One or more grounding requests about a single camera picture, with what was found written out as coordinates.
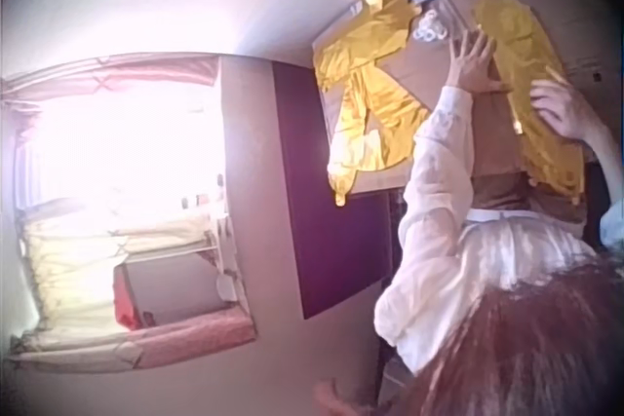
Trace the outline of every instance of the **bright light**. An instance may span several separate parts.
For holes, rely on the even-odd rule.
[[[49,106],[26,146],[25,166],[35,171],[28,179],[41,192],[34,199],[105,199],[162,212],[179,209],[182,198],[218,198],[223,123],[210,97],[103,94]]]

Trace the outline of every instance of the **woman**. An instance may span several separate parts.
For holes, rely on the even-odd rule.
[[[467,219],[472,96],[504,88],[488,77],[493,42],[483,33],[469,39],[459,48],[451,42],[447,83],[416,133],[399,227],[403,260],[375,308],[377,333],[416,375],[387,414],[612,414],[601,405],[611,404],[624,360],[617,261],[597,259],[569,224],[536,212]],[[533,82],[531,98],[555,132],[596,153],[614,203],[602,239],[621,246],[624,171],[609,131],[556,74]],[[332,395],[327,387],[319,393],[336,403]],[[341,408],[333,414],[366,414]]]

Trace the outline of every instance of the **waistband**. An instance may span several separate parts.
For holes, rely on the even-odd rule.
[[[506,218],[532,218],[539,219],[545,223],[554,224],[564,231],[569,232],[576,239],[583,237],[585,223],[568,223],[554,218],[547,214],[529,211],[525,209],[481,209],[471,208],[466,216],[466,221],[473,223],[485,223],[488,221],[497,221]]]

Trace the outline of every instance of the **yellow costume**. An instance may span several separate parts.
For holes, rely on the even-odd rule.
[[[526,172],[534,182],[547,183],[577,203],[585,183],[583,152],[553,133],[530,104],[532,80],[552,78],[548,67],[564,74],[548,36],[518,0],[479,0],[475,18],[496,39],[494,61],[501,79],[512,87],[508,96]]]
[[[314,56],[317,81],[326,92],[345,90],[331,141],[328,173],[335,201],[345,203],[358,170],[384,170],[411,156],[413,135],[429,111],[392,77],[378,59],[406,46],[410,23],[421,13],[410,0],[362,0],[363,8]],[[371,111],[383,126],[365,134]]]

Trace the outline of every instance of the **white blouse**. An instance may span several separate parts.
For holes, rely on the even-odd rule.
[[[413,373],[435,356],[486,285],[543,282],[575,256],[594,253],[573,226],[536,212],[470,210],[472,102],[470,94],[444,87],[416,133],[408,210],[399,226],[403,260],[375,307],[377,333]]]

